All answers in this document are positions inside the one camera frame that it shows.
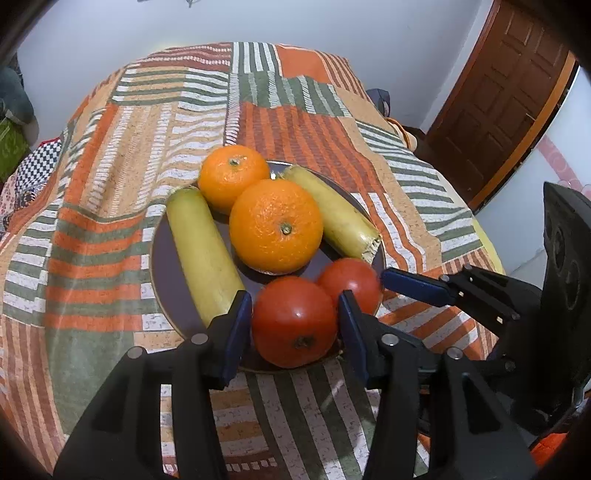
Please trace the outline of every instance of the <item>red tomato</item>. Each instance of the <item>red tomato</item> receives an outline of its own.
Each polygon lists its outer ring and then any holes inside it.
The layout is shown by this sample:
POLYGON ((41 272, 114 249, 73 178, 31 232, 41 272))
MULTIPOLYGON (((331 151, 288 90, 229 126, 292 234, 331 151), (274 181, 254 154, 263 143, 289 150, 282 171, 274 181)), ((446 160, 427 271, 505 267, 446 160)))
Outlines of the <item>red tomato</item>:
POLYGON ((281 277, 261 290, 252 338, 261 356, 281 368, 322 358, 336 339, 336 310, 328 294, 300 277, 281 277))
POLYGON ((378 274, 371 265, 358 258, 341 258, 331 263, 316 283, 330 295, 335 306, 338 306, 343 290, 352 290, 361 311, 370 315, 375 315, 382 301, 378 274))

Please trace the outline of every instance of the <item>wooden door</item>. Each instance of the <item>wooden door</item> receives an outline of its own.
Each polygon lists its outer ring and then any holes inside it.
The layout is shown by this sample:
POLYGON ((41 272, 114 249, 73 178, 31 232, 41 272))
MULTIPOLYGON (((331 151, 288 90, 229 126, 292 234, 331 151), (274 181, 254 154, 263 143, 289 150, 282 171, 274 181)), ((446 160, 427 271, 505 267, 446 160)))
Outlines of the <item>wooden door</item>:
MULTIPOLYGON (((476 196, 480 203, 485 190, 492 192, 495 175, 497 184, 502 181, 503 167, 509 173, 507 160, 537 120, 541 129, 545 119, 538 116, 545 106, 548 110, 567 58, 571 69, 574 63, 566 45, 533 17, 506 1, 493 9, 471 68, 467 64, 461 85, 456 84, 427 135, 435 167, 472 207, 476 196)), ((523 152, 536 134, 529 135, 523 152)))

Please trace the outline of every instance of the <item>white wall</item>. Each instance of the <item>white wall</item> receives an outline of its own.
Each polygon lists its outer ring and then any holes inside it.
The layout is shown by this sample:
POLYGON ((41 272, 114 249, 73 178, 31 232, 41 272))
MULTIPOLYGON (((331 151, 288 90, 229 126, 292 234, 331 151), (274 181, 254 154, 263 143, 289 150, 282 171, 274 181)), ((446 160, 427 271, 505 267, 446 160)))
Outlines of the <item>white wall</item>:
POLYGON ((454 85, 460 77, 466 62, 474 49, 474 45, 476 45, 478 37, 480 37, 480 32, 482 31, 482 27, 484 27, 486 17, 488 17, 488 14, 491 11, 492 3, 493 0, 483 0, 480 2, 480 7, 476 11, 472 27, 466 34, 466 38, 464 39, 464 43, 458 53, 457 59, 447 75, 447 78, 443 82, 435 100, 431 104, 429 111, 425 115, 423 123, 421 123, 421 130, 423 130, 423 132, 427 133, 429 131, 431 125, 433 125, 433 122, 437 118, 439 111, 442 109, 443 104, 447 100, 447 97, 449 97, 449 94, 452 92, 454 85))
POLYGON ((235 40, 345 56, 366 88, 390 92, 394 117, 418 127, 489 3, 201 0, 188 8, 184 0, 59 0, 18 55, 40 140, 57 135, 92 87, 125 63, 164 47, 235 40))
MULTIPOLYGON (((577 72, 566 100, 545 134, 581 184, 591 184, 591 80, 584 70, 577 72)), ((506 271, 513 273, 521 267, 519 274, 542 275, 539 281, 543 280, 545 268, 545 255, 540 257, 538 253, 543 249, 542 186, 546 180, 557 182, 559 177, 535 148, 507 184, 476 215, 506 271)))

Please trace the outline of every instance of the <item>bed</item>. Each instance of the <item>bed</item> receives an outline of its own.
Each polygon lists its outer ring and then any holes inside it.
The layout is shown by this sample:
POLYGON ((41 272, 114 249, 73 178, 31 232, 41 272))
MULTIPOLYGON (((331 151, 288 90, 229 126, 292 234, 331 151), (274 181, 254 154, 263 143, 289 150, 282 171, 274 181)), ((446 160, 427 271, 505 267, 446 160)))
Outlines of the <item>bed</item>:
MULTIPOLYGON (((227 144, 336 180, 378 226, 389 266, 432 277, 467 262, 502 272, 471 211, 374 108, 346 59, 236 42, 135 61, 94 88, 0 197, 0 407, 48 471, 130 347, 180 343, 155 298, 150 243, 167 196, 227 144)), ((400 295, 378 316, 437 352, 456 345, 484 358, 496 340, 455 307, 400 295)), ((244 479, 361 478, 378 403, 338 358, 240 372, 212 393, 227 470, 244 479)), ((175 474, 170 408, 164 385, 163 468, 175 474)), ((419 442, 417 474, 427 461, 419 442)))

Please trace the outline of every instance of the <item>dark plate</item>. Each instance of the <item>dark plate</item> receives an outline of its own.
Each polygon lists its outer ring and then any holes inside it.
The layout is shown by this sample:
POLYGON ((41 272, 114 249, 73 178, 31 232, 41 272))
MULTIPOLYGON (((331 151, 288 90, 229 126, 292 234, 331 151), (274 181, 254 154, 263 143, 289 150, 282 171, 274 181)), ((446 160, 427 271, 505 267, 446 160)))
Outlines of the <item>dark plate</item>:
MULTIPOLYGON (((290 165, 288 163, 277 161, 269 161, 268 164, 272 176, 274 176, 273 174, 277 175, 281 173, 290 165)), ((369 218, 361 204, 350 193, 320 173, 314 172, 314 174, 339 192, 340 195, 351 205, 369 218)), ((250 292, 253 300, 255 300, 259 290, 277 277, 259 273, 242 263, 234 253, 230 244, 228 217, 214 213, 213 219, 216 222, 217 228, 222 235, 228 251, 232 254, 232 258, 238 268, 238 273, 240 274, 245 288, 250 292)), ((338 258, 340 258, 340 255, 323 241, 312 260, 310 260, 310 263, 292 275, 315 281, 325 266, 338 258)), ((385 265, 384 245, 382 244, 378 249, 378 253, 375 256, 372 266, 378 275, 380 275, 385 268, 385 265)), ((151 248, 150 274, 152 276, 152 284, 154 286, 154 292, 156 293, 158 303, 160 304, 164 315, 175 330, 183 338, 189 338, 195 333, 204 332, 205 327, 203 326, 201 318, 195 308, 195 304, 191 299, 189 287, 184 279, 183 270, 181 268, 180 260, 178 259, 177 250, 174 246, 173 234, 170 231, 170 225, 168 224, 166 213, 162 216, 156 227, 156 231, 154 232, 154 240, 152 241, 151 248)), ((325 358, 334 357, 338 355, 340 351, 340 343, 337 340, 326 354, 325 358)), ((263 373, 273 373, 282 370, 264 360, 253 346, 250 346, 242 357, 241 369, 263 373)))

